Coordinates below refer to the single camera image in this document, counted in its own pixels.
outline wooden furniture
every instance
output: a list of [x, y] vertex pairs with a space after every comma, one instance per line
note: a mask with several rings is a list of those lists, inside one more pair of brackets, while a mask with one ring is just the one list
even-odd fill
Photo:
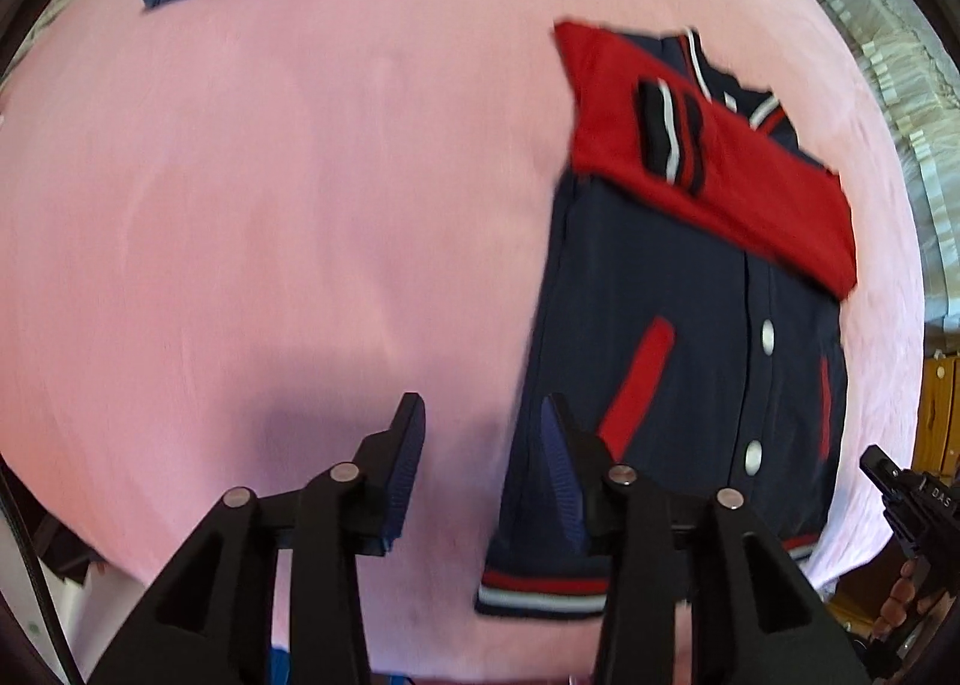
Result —
[[[960, 357], [933, 357], [923, 362], [923, 386], [917, 417], [914, 471], [926, 471], [952, 484], [960, 453]], [[854, 633], [866, 636], [904, 563], [891, 541], [870, 563], [844, 575], [827, 605]]]

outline screw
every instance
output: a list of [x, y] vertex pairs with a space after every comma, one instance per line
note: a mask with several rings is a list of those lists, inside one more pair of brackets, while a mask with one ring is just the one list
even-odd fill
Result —
[[637, 472], [630, 466], [624, 466], [622, 464], [613, 466], [607, 476], [610, 477], [613, 484], [620, 484], [624, 487], [629, 487], [637, 481]]
[[744, 504], [742, 493], [734, 490], [733, 487], [725, 487], [717, 493], [717, 501], [728, 509], [739, 509]]
[[334, 482], [352, 482], [359, 477], [360, 469], [353, 463], [337, 463], [330, 469], [330, 478]]
[[251, 496], [253, 496], [253, 493], [246, 487], [234, 487], [224, 493], [224, 504], [232, 509], [239, 509], [250, 502]]

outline white button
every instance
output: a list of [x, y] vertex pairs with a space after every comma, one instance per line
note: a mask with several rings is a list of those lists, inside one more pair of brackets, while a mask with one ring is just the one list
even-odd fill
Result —
[[760, 343], [763, 345], [763, 352], [769, 357], [774, 354], [774, 324], [769, 320], [763, 320], [763, 328], [760, 330]]
[[763, 460], [763, 445], [758, 441], [751, 441], [747, 445], [747, 456], [743, 461], [743, 467], [746, 469], [748, 477], [755, 477], [760, 470], [760, 462]]

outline pink fabric surface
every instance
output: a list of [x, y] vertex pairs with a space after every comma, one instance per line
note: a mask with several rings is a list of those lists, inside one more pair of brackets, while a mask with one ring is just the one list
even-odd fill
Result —
[[360, 564], [374, 667], [587, 672], [596, 624], [472, 611], [571, 130], [562, 16], [697, 26], [840, 173], [859, 286], [810, 578], [878, 551], [856, 460], [910, 459], [920, 263], [880, 111], [814, 0], [78, 0], [0, 97], [0, 448], [40, 501], [149, 581], [224, 490], [301, 486], [417, 390], [406, 530]]

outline red sleeve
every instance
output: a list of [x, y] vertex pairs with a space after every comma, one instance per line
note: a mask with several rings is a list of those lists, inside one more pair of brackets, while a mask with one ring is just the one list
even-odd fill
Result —
[[[856, 285], [856, 252], [850, 206], [836, 175], [751, 130], [618, 34], [563, 22], [556, 37], [578, 110], [570, 154], [575, 172], [603, 175], [678, 219], [807, 274], [839, 300], [848, 296]], [[703, 116], [704, 184], [696, 196], [640, 161], [634, 94], [642, 80], [658, 79], [691, 96]]]

